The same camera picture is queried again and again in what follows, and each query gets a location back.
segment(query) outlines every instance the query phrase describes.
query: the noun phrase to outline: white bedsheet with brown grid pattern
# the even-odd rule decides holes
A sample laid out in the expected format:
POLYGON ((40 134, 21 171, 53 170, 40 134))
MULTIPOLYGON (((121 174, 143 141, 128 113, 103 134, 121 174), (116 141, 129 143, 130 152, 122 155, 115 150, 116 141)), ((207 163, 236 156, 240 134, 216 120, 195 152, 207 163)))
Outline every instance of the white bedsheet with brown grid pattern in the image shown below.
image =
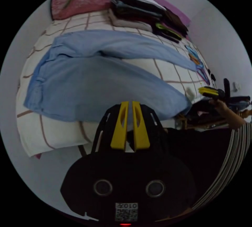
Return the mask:
MULTIPOLYGON (((187 49, 184 46, 193 46, 190 41, 183 39, 177 44, 147 31, 135 28, 114 27, 110 22, 107 11, 85 13, 65 20, 53 21, 41 34, 29 54, 20 76, 20 84, 17 92, 17 127, 22 145, 29 156, 61 147, 92 144, 94 140, 98 123, 57 121, 33 113, 23 106, 33 70, 43 55, 49 50, 54 38, 67 32, 92 29, 119 30, 146 36, 166 46, 172 47, 190 59, 187 49)), ((198 54, 200 59, 206 64, 199 51, 198 54)), ((184 95, 187 95, 186 90, 189 88, 195 95, 192 103, 202 99, 197 89, 206 84, 196 72, 157 59, 139 58, 124 61, 149 71, 172 85, 184 95)))

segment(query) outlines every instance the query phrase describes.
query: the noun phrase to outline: black folded clothing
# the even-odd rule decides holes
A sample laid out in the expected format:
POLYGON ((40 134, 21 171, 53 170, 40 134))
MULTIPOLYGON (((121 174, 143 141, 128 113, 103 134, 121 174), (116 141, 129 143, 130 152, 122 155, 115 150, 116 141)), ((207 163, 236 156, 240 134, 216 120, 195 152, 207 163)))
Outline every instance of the black folded clothing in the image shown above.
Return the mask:
POLYGON ((173 42, 175 42, 175 43, 179 43, 179 40, 175 39, 174 37, 171 37, 170 35, 168 35, 168 34, 162 32, 162 31, 160 31, 160 30, 158 30, 158 29, 157 29, 157 30, 154 30, 154 29, 152 28, 152 33, 155 34, 155 35, 162 36, 162 37, 164 37, 164 38, 166 38, 166 39, 168 39, 168 40, 170 40, 170 41, 173 41, 173 42))
POLYGON ((142 2, 140 0, 120 0, 123 3, 129 5, 129 6, 133 6, 133 7, 137 7, 146 11, 151 11, 151 12, 155 12, 155 13, 159 13, 162 16, 164 15, 165 10, 153 5, 153 4, 149 4, 146 2, 142 2))

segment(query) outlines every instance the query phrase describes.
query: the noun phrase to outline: striped clothing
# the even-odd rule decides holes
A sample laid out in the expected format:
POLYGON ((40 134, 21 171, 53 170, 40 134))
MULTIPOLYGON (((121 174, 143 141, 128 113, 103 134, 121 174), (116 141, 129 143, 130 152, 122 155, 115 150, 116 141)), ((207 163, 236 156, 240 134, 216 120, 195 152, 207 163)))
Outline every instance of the striped clothing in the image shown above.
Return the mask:
POLYGON ((232 131, 228 151, 219 174, 204 195, 193 205, 193 210, 209 203, 228 185, 244 160, 251 141, 251 123, 246 123, 237 131, 232 131))

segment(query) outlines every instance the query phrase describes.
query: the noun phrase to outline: black and yellow tool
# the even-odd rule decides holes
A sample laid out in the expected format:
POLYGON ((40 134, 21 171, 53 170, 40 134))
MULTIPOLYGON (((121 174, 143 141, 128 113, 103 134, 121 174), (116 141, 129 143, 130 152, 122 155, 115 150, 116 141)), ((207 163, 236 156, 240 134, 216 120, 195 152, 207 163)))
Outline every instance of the black and yellow tool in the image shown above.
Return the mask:
POLYGON ((129 102, 122 102, 105 112, 91 153, 72 164, 60 189, 73 212, 100 226, 146 226, 177 216, 195 191, 189 169, 169 154, 155 111, 139 102, 132 109, 134 152, 125 151, 129 102))
POLYGON ((222 91, 221 89, 215 89, 212 87, 205 86, 198 88, 198 90, 201 95, 213 98, 215 100, 217 99, 222 100, 225 97, 225 92, 222 91))

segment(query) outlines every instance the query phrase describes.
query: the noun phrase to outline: sticker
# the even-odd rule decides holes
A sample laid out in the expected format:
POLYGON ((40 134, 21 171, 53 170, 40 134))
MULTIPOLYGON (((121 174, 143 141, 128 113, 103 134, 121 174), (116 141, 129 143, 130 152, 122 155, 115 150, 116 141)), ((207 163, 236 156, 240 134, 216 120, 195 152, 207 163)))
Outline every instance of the sticker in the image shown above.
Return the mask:
POLYGON ((116 222, 136 222, 138 203, 115 203, 116 222))

